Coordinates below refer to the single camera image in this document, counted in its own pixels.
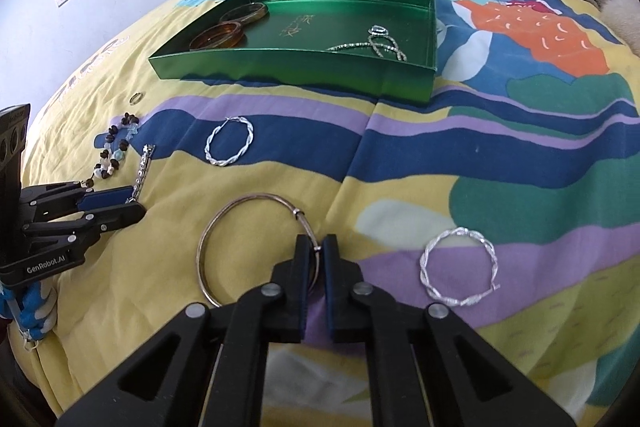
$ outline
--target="bed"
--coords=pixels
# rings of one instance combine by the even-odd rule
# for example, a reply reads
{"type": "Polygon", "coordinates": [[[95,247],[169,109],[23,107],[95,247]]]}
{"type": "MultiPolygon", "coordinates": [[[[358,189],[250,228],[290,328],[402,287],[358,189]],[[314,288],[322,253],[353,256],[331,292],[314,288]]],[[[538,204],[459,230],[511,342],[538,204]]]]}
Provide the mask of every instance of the bed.
{"type": "MultiPolygon", "coordinates": [[[[456,312],[580,427],[604,415],[640,357],[640,58],[581,0],[436,0],[438,72],[430,104],[382,102],[250,78],[159,80],[148,56],[222,0],[169,0],[82,65],[30,130],[23,182],[91,175],[108,127],[140,118],[120,169],[95,188],[132,184],[156,146],[138,224],[107,234],[59,276],[55,330],[21,368],[60,414],[186,304],[203,301],[200,234],[228,201],[273,192],[303,209],[319,237],[399,301],[431,302],[424,245],[456,226],[492,241],[500,288],[456,312]],[[130,105],[136,93],[142,99],[130,105]],[[245,116],[255,139],[219,168],[207,136],[245,116]]],[[[245,127],[212,145],[235,153],[245,127]]],[[[285,209],[247,203],[207,246],[223,302],[269,278],[298,229],[285,209]]],[[[490,274],[482,247],[438,248],[432,279],[461,298],[490,274]]],[[[336,351],[322,295],[305,343],[272,346],[265,426],[370,425],[366,364],[336,351]]]]}

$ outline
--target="purple stripe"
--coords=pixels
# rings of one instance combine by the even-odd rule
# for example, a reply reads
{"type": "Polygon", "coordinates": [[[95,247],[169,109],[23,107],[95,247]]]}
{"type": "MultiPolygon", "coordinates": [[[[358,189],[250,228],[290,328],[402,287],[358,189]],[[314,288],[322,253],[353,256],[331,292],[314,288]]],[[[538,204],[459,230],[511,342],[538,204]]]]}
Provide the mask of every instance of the purple stripe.
{"type": "MultiPolygon", "coordinates": [[[[471,327],[498,323],[579,284],[590,274],[636,258],[640,269],[640,223],[603,229],[590,225],[572,230],[548,245],[513,243],[495,247],[498,257],[496,282],[500,288],[471,307],[456,313],[471,327]]],[[[420,283],[418,260],[422,251],[382,253],[358,261],[364,279],[393,295],[399,302],[424,308],[433,302],[420,283]]],[[[429,276],[438,290],[454,298],[481,293],[489,286],[491,263],[483,247],[438,248],[429,259],[429,276]]],[[[601,295],[609,299],[610,295],[601,295]]],[[[550,299],[548,308],[573,305],[561,298],[550,299]]],[[[305,342],[330,347],[326,334],[324,299],[312,299],[305,342]]]]}
{"type": "Polygon", "coordinates": [[[140,118],[140,124],[153,115],[167,109],[178,109],[198,120],[221,121],[231,116],[264,114],[290,116],[332,123],[357,134],[362,134],[369,115],[360,111],[318,100],[264,94],[222,94],[215,98],[206,96],[177,96],[165,100],[150,113],[140,118]]]}
{"type": "Polygon", "coordinates": [[[572,118],[574,120],[589,120],[591,118],[599,116],[603,112],[605,112],[609,107],[611,107],[612,105],[614,105],[615,103],[618,103],[618,102],[626,102],[631,107],[635,107],[635,105],[633,103],[629,102],[629,100],[627,100],[626,98],[616,98],[611,103],[609,103],[609,105],[607,105],[606,107],[604,107],[600,111],[598,111],[596,113],[593,113],[593,114],[567,114],[567,113],[564,113],[564,112],[543,111],[541,109],[533,109],[531,107],[527,107],[524,104],[521,104],[520,102],[516,102],[515,100],[511,100],[510,98],[507,98],[505,96],[499,96],[498,94],[488,94],[488,93],[485,93],[485,92],[480,92],[480,91],[476,91],[476,90],[473,90],[473,89],[468,89],[468,88],[465,88],[465,87],[458,87],[458,86],[443,86],[443,87],[439,87],[438,89],[434,89],[433,90],[433,96],[435,96],[436,94],[447,92],[447,91],[468,92],[468,93],[471,93],[474,96],[477,96],[479,98],[484,98],[486,100],[492,100],[493,102],[508,103],[509,105],[513,105],[513,106],[515,106],[515,107],[517,107],[517,108],[519,108],[521,110],[524,110],[526,112],[532,112],[532,113],[536,113],[536,114],[545,114],[547,116],[561,116],[563,118],[572,118]]]}
{"type": "Polygon", "coordinates": [[[462,128],[478,131],[483,134],[511,136],[519,140],[555,149],[580,149],[601,136],[611,125],[621,122],[629,125],[638,124],[640,123],[640,118],[617,114],[609,118],[593,133],[576,140],[517,131],[495,121],[462,115],[448,116],[443,120],[435,122],[407,123],[387,118],[381,114],[374,114],[369,120],[367,129],[377,131],[378,133],[385,134],[387,136],[416,136],[418,134],[428,132],[441,132],[450,129],[462,128]]]}

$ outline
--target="beaded bracelet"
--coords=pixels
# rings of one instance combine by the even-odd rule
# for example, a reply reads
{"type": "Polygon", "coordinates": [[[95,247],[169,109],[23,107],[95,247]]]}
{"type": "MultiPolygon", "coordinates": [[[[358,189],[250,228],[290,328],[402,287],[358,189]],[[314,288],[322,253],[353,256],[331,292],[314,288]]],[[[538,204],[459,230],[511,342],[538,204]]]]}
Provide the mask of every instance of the beaded bracelet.
{"type": "Polygon", "coordinates": [[[126,112],[120,120],[120,125],[112,125],[107,131],[107,137],[104,140],[104,149],[100,153],[100,163],[97,163],[94,167],[94,173],[91,177],[85,180],[84,184],[87,187],[94,186],[94,178],[107,179],[113,175],[115,171],[120,168],[120,163],[124,161],[124,156],[129,148],[129,141],[134,135],[138,134],[138,126],[140,120],[135,114],[129,114],[126,112]],[[126,138],[120,140],[118,148],[114,149],[114,142],[119,131],[126,128],[126,138]]]}

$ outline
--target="fluffy white fur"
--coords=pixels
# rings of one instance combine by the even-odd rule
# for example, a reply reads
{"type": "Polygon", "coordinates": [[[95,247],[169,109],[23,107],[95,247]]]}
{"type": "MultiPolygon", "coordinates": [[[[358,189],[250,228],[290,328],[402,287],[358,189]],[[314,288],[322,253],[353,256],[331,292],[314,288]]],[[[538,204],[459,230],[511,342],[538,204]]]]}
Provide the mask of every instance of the fluffy white fur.
{"type": "Polygon", "coordinates": [[[602,7],[602,21],[640,57],[639,0],[607,0],[602,7]]]}

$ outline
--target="orange pattern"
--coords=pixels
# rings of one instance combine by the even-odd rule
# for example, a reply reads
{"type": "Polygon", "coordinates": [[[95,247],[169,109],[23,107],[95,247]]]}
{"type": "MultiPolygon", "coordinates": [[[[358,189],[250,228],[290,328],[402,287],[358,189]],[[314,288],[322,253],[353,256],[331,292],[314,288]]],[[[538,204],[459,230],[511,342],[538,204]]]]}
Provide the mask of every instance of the orange pattern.
{"type": "Polygon", "coordinates": [[[536,60],[550,62],[573,76],[609,73],[602,50],[569,17],[496,2],[482,6],[469,0],[456,2],[471,11],[476,28],[507,35],[528,48],[536,60]]]}

